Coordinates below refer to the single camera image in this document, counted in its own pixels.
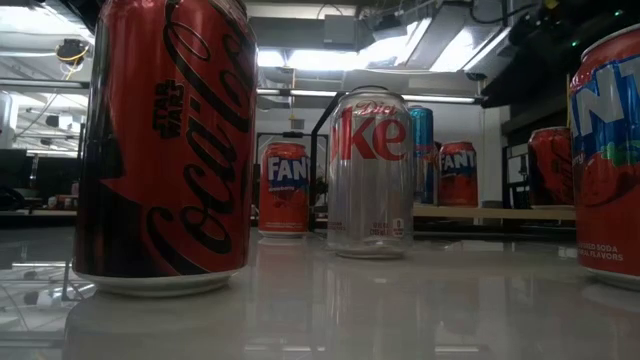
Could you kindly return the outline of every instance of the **wooden shelf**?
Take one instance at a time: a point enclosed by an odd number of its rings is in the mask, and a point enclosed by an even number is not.
[[[575,210],[556,209],[490,209],[461,208],[448,206],[413,207],[414,216],[427,217],[462,217],[485,219],[532,219],[532,220],[575,220]]]

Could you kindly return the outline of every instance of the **ceiling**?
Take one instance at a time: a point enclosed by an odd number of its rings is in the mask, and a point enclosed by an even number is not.
[[[29,6],[0,6],[0,78],[60,80],[70,76],[70,80],[89,81],[92,50],[82,68],[71,75],[69,67],[53,56],[55,47],[63,39],[93,43],[93,36],[83,22],[58,0],[46,0],[42,5],[24,1]],[[482,84],[469,80],[464,71],[456,70],[468,64],[481,48],[486,48],[489,40],[496,40],[503,28],[500,24],[477,24],[469,17],[468,7],[440,6],[441,2],[339,0],[335,7],[306,0],[297,0],[295,4],[279,0],[247,2],[250,23],[261,53],[278,53],[290,62],[298,52],[300,59],[295,66],[297,69],[261,67],[260,87],[292,88],[295,84],[296,89],[337,91],[376,84],[401,94],[477,96]],[[509,3],[513,8],[527,2],[530,1]],[[356,40],[349,45],[352,49],[341,51],[351,54],[354,62],[347,64],[328,59],[324,64],[334,64],[333,70],[313,69],[308,66],[310,58],[301,57],[301,51],[327,52],[325,21],[329,20],[325,20],[325,15],[339,15],[340,12],[359,19],[356,21]],[[397,19],[402,22],[400,28],[406,28],[407,35],[376,42],[371,29],[376,29],[382,16],[394,13],[398,13]],[[499,1],[478,1],[475,7],[478,18],[496,18],[500,14]],[[496,51],[465,70],[495,76],[509,61],[500,59]],[[277,65],[292,66],[290,63]],[[75,115],[74,120],[79,121],[79,116],[86,113],[87,96],[57,95],[47,112],[35,121],[39,110],[52,95],[9,91],[17,95],[15,99],[20,103],[17,132],[28,128],[14,146],[69,150],[69,156],[72,156],[71,151],[77,149],[77,127],[71,130],[52,128],[45,124],[45,119],[49,114]],[[292,101],[290,98],[261,97],[258,106],[263,110],[292,105],[324,108],[328,102],[327,98],[295,98]],[[51,143],[43,145],[39,136],[48,137]]]

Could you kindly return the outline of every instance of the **silver can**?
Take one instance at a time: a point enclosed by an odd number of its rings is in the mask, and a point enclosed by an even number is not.
[[[413,239],[414,182],[404,100],[356,90],[330,119],[329,246],[349,257],[402,256]]]

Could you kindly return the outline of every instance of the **fanta logo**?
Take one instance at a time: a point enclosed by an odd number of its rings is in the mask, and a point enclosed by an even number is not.
[[[331,128],[331,161],[340,153],[340,159],[351,160],[352,148],[355,146],[363,159],[376,159],[376,154],[385,160],[398,161],[406,157],[406,152],[394,153],[389,144],[402,144],[407,137],[405,126],[397,119],[387,119],[373,125],[376,118],[366,118],[360,126],[353,131],[353,108],[348,107],[342,111],[342,118],[338,126]],[[365,137],[368,129],[373,128],[370,143]]]
[[[622,147],[626,152],[640,139],[640,129],[627,129],[627,121],[640,120],[640,57],[616,60],[596,69],[582,88],[571,97],[571,132],[574,154],[584,152],[589,159],[607,148]]]
[[[294,190],[307,186],[308,167],[309,161],[306,157],[295,160],[270,157],[267,159],[267,178],[271,185],[269,190]]]
[[[460,151],[440,156],[440,169],[445,175],[471,176],[476,169],[476,154],[473,151]]]
[[[385,105],[382,102],[375,102],[373,100],[360,101],[356,104],[356,110],[359,115],[389,115],[393,116],[398,112],[393,105]]]

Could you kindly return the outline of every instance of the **coca-cola logo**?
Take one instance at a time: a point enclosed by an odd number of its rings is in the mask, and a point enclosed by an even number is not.
[[[229,139],[227,131],[248,133],[251,130],[251,111],[238,109],[252,106],[251,97],[255,90],[252,57],[255,45],[227,10],[219,7],[215,1],[208,1],[226,23],[226,27],[219,26],[228,29],[228,33],[221,34],[218,39],[212,39],[221,42],[223,49],[221,53],[214,54],[203,35],[173,20],[174,12],[181,2],[182,0],[168,0],[165,3],[165,25],[162,35],[169,58],[184,76],[187,93],[192,94],[185,102],[190,110],[184,136],[200,163],[185,164],[182,177],[200,203],[184,206],[178,213],[165,207],[151,208],[146,218],[147,231],[158,250],[163,253],[162,247],[166,246],[167,242],[158,224],[161,221],[173,222],[178,218],[189,236],[217,254],[226,254],[232,250],[233,242],[227,225],[220,221],[218,215],[242,211],[237,209],[238,202],[231,188],[234,183],[240,181],[240,197],[244,199],[247,196],[244,192],[247,189],[247,169],[250,160],[244,159],[244,163],[239,166],[236,164],[236,144]],[[196,69],[201,67],[202,63],[221,61],[222,57],[227,58],[225,60],[232,64],[232,68],[219,71],[217,80],[224,90],[223,94],[219,94],[209,86],[207,81],[211,79],[207,78],[205,81]],[[213,109],[219,115],[218,118],[232,128],[223,127],[221,123],[216,124],[215,128],[204,126],[199,118],[204,111],[203,107]],[[241,174],[236,172],[239,168],[242,169]],[[211,182],[221,184],[217,195],[203,186]]]
[[[385,105],[383,102],[375,102],[373,100],[360,101],[356,104],[356,110],[360,115],[394,116],[398,112],[394,105]]]
[[[390,114],[391,111],[395,114],[395,110],[387,110]],[[331,128],[331,161],[338,155],[342,160],[351,160],[354,146],[363,159],[376,159],[379,156],[384,160],[399,161],[406,157],[406,151],[394,153],[390,148],[391,144],[401,144],[407,137],[407,130],[402,122],[389,115],[388,119],[374,124],[376,117],[370,116],[365,118],[360,126],[353,131],[353,113],[354,109],[352,107],[345,108],[341,113],[338,124]],[[373,132],[370,141],[368,141],[365,133],[370,128],[373,128]]]

